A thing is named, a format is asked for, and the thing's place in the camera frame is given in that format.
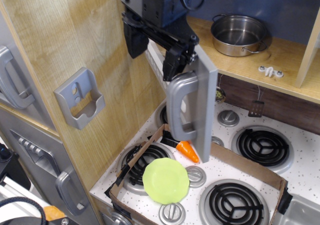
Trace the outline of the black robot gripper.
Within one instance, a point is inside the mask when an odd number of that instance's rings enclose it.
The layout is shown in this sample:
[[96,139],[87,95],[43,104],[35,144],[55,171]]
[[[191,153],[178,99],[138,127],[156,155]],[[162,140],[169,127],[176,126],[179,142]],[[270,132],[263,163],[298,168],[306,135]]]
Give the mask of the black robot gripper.
[[187,22],[187,13],[198,10],[192,0],[121,0],[124,37],[129,55],[137,58],[148,48],[149,40],[167,49],[163,80],[170,82],[196,59],[199,38]]

